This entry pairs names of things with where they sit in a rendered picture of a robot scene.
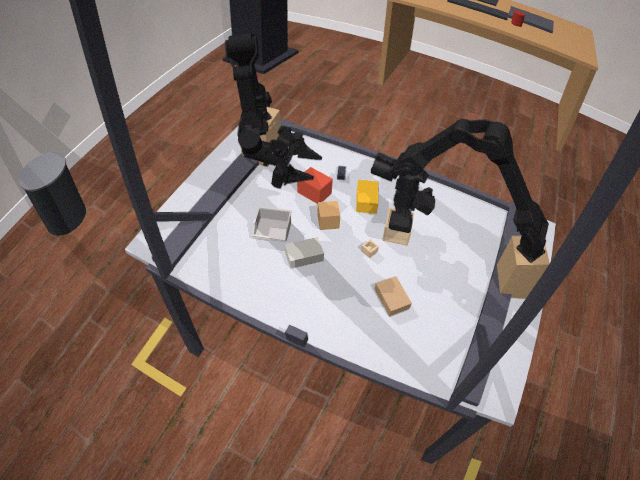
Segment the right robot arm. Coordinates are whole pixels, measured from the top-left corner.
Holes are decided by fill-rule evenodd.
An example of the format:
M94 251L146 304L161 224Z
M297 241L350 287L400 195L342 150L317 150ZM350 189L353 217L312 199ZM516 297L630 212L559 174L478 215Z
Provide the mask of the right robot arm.
M485 133L485 135L480 139L473 133ZM512 138L506 124L485 119L459 119L428 141L410 145L397 160L378 152L371 174L391 182L399 176L400 190L406 193L414 193L418 190L410 211L417 209L429 215L435 208L436 200L432 195L432 188L419 191L419 183L425 183L429 177L424 168L433 158L458 143L467 144L475 151L485 153L489 160L498 165L515 206L518 207L513 221L517 232L522 236L516 249L532 263L545 253L544 246L549 223L539 205L531 199L515 160Z

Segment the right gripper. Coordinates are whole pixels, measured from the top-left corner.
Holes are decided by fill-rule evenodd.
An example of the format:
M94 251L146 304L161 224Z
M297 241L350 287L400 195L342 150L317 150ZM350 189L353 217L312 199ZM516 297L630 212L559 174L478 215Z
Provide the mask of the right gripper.
M393 200L393 205L395 206L396 211L391 211L392 214L390 216L389 229L404 233L410 233L412 229L413 218L409 209L414 198L417 197L418 190L414 193L403 192L398 187L398 179L396 181L395 187L395 189L398 188L398 190L396 190L396 195L394 195L395 199Z

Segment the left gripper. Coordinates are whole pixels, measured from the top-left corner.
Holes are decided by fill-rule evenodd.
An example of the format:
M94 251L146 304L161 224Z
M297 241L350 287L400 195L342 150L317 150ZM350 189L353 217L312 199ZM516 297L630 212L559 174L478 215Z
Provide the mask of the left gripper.
M273 146L273 143L271 143L272 140L265 143L261 152L260 162L264 162L263 166L267 167L268 164L276 166L272 174L271 184L273 185L273 187L278 189L281 189L283 183L284 186L286 186L286 184L314 179L313 175L297 170L291 164L289 164L293 157L293 153L294 155L298 154L297 158L322 160L322 156L320 156L318 153L316 153L306 145L303 138L303 133L295 132L293 134L294 135L291 138L290 144L283 151L283 159L275 157L274 155L270 154L269 151L267 151L268 147L272 148ZM287 148L290 149L288 150ZM289 151L291 151L291 153L289 153ZM289 166L286 167L285 164Z

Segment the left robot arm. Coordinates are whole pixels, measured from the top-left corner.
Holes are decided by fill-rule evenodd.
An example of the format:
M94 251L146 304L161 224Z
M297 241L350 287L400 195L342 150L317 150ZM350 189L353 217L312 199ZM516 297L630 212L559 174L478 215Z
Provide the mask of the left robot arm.
M266 143L261 140L260 135L266 135L266 132L268 132L267 120L272 119L272 116L268 113L266 107L270 107L272 99L269 93L267 94L265 86L258 83L257 77L255 79L256 69L254 64L259 56L257 42L257 36L254 36L254 33L232 35L228 37L228 40L225 40L225 52L227 60L233 66L233 77L237 82L242 108L237 133L238 143L243 149L241 152L245 157L260 161L261 152ZM237 62L239 66L235 67L230 58ZM244 132L240 134L241 131ZM275 157L283 159L283 151L289 145L294 134L291 132L291 128L287 126L281 126L277 133L281 134L278 137L278 142L273 139L271 143L274 145L276 142L276 144L274 147L272 146L273 148L268 147L267 151Z

